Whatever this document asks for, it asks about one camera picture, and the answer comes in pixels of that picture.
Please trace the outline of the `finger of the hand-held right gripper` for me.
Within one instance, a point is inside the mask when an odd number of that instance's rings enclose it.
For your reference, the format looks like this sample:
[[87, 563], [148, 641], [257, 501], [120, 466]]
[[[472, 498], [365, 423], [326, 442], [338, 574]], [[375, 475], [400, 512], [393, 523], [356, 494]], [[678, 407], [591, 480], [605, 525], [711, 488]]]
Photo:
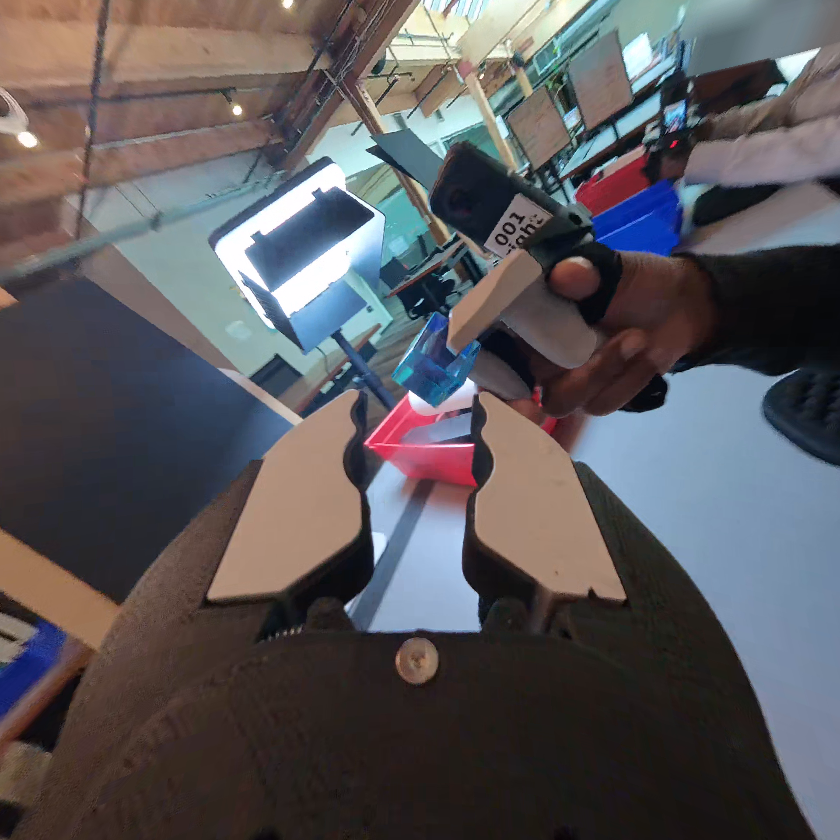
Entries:
[[500, 319], [501, 314], [534, 283], [543, 267], [525, 250], [501, 260], [448, 315], [446, 346], [459, 353]]

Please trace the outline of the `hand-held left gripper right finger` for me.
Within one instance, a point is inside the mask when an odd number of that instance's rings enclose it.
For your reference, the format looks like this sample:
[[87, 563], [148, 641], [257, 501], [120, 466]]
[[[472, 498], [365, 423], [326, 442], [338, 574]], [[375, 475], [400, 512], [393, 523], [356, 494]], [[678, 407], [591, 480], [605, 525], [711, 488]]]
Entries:
[[567, 452], [488, 392], [474, 400], [472, 474], [462, 571], [486, 602], [516, 600], [529, 628], [557, 609], [627, 594]]

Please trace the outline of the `blue transparent cube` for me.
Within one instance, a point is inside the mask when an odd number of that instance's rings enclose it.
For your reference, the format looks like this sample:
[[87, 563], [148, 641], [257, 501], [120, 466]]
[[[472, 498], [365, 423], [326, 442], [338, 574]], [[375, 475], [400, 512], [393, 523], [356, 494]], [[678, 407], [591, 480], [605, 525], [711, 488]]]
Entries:
[[461, 351], [448, 341], [448, 318], [436, 312], [409, 344], [396, 365], [392, 380], [432, 407], [440, 407], [464, 385], [480, 351], [476, 340]]

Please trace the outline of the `red plastic bin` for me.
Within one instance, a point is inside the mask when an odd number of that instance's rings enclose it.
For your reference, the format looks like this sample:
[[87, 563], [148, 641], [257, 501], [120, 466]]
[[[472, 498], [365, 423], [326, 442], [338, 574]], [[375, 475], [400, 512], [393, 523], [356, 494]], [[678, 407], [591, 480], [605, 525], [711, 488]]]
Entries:
[[650, 187], [647, 162], [648, 154], [643, 148], [623, 155], [577, 187], [574, 200], [592, 216], [602, 214]]
[[[470, 410], [456, 415], [471, 413]], [[474, 442], [456, 445], [405, 446], [402, 436], [410, 429], [443, 420], [441, 415], [417, 415], [405, 395], [381, 424], [367, 437], [365, 446], [405, 477], [433, 480], [461, 487], [474, 487], [472, 473]]]

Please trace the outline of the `dark metal plate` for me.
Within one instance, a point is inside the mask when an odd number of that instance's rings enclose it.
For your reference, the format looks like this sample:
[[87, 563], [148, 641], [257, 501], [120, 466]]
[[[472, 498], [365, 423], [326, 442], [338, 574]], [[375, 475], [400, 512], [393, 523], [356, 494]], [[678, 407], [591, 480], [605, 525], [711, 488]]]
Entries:
[[402, 436], [400, 444], [405, 446], [468, 444], [471, 442], [471, 420], [471, 413], [467, 413], [414, 427]]

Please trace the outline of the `blue plastic bin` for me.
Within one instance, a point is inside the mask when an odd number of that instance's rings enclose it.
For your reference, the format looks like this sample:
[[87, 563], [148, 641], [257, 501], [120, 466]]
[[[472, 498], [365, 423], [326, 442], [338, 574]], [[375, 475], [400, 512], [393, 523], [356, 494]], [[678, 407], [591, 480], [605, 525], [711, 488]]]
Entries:
[[43, 620], [30, 625], [2, 614], [1, 717], [56, 665], [67, 633]]
[[682, 224], [683, 206], [672, 183], [660, 181], [615, 205], [605, 215], [610, 219], [606, 224], [612, 228], [624, 227], [654, 215], [677, 232]]
[[670, 256], [679, 243], [683, 208], [675, 196], [628, 199], [595, 217], [595, 240], [611, 250]]

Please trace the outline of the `person's right hand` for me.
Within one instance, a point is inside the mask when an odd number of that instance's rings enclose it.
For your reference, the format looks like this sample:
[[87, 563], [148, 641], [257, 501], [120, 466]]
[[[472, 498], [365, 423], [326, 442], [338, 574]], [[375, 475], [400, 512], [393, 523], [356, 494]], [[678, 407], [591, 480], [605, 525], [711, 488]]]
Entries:
[[710, 279], [694, 262], [626, 251], [621, 261], [616, 293], [598, 325], [603, 342], [587, 362], [566, 370], [518, 340], [549, 416], [620, 410], [716, 326]]

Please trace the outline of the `black office chair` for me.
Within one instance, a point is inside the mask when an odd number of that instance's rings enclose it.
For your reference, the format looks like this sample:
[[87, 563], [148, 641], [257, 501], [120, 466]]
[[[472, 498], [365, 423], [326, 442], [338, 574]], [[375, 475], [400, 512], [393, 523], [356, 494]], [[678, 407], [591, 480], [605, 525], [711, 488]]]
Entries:
[[448, 314], [452, 308], [450, 300], [461, 298], [459, 278], [452, 269], [439, 266], [407, 277], [386, 298], [398, 300], [411, 321], [425, 319], [436, 312]]

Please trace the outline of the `black flag panel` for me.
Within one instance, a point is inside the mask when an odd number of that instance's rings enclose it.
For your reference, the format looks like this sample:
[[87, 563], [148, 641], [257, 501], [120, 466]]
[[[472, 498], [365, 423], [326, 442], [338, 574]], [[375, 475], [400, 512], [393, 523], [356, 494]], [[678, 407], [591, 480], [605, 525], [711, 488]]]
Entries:
[[433, 189], [444, 159], [413, 131], [373, 134], [371, 141], [368, 154], [412, 178], [428, 192]]

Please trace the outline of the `rolling whiteboard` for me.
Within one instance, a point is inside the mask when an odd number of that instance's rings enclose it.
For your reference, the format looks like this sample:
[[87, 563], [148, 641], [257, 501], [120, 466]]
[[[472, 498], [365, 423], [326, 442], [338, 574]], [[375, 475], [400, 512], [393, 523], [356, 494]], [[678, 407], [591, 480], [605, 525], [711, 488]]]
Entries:
[[587, 132], [610, 122], [634, 101], [616, 29], [575, 56], [568, 73]]
[[546, 87], [536, 89], [510, 110], [506, 123], [534, 171], [571, 144], [563, 114]]

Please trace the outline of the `white bottle black cap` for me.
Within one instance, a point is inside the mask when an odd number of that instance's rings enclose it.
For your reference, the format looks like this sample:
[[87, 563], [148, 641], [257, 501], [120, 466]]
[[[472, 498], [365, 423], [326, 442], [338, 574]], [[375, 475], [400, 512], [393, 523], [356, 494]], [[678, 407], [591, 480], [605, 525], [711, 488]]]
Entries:
[[471, 409], [478, 387], [471, 380], [460, 386], [452, 395], [446, 397], [440, 404], [433, 405], [421, 396], [408, 392], [408, 403], [412, 410], [420, 416], [433, 417], [447, 413], [458, 413]]

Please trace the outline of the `black light stand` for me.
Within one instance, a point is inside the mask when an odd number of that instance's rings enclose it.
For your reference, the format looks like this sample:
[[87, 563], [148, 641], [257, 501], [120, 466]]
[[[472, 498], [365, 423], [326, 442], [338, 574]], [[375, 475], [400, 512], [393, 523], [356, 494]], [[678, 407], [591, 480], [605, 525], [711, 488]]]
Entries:
[[382, 379], [372, 370], [361, 353], [345, 338], [341, 330], [332, 333], [331, 338], [347, 356], [351, 369], [361, 378], [366, 388], [373, 394], [377, 401], [383, 405], [385, 411], [387, 413], [392, 411], [396, 406], [397, 400], [385, 388]]

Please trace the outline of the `black wood-framed board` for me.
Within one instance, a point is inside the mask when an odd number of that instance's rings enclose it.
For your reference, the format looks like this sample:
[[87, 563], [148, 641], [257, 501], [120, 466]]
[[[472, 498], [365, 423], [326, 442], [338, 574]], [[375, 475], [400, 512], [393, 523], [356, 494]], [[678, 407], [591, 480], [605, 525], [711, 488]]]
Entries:
[[299, 423], [89, 280], [2, 309], [2, 593], [98, 649], [163, 549]]

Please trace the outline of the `metal sprinkler pipe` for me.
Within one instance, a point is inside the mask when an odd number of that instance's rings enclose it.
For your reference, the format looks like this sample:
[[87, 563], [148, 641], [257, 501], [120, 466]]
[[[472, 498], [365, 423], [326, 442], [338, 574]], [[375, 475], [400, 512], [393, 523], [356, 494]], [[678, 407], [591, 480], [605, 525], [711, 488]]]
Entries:
[[206, 197], [199, 202], [159, 211], [136, 222], [117, 226], [86, 238], [74, 239], [67, 245], [50, 248], [38, 255], [27, 256], [16, 264], [2, 268], [1, 287], [6, 288], [17, 280], [31, 277], [44, 270], [78, 262], [109, 245], [116, 245], [147, 234], [158, 233], [163, 228], [172, 226], [182, 220], [208, 213], [239, 198], [262, 192], [276, 186], [282, 175], [282, 171], [273, 172], [258, 181], [247, 182], [236, 188]]

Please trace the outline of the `black metal pole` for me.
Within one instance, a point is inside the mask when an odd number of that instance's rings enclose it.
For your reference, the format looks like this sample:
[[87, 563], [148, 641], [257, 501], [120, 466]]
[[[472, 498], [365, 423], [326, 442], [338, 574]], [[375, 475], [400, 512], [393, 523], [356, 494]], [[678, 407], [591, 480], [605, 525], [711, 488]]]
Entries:
[[89, 85], [86, 141], [81, 159], [81, 183], [74, 228], [75, 240], [81, 239], [83, 222], [85, 221], [85, 209], [90, 187], [93, 149], [96, 143], [96, 134], [98, 130], [98, 107], [100, 101], [102, 74], [105, 65], [106, 42], [109, 29], [111, 5], [112, 1], [101, 1], [98, 10], [96, 42], [94, 45], [91, 79]]

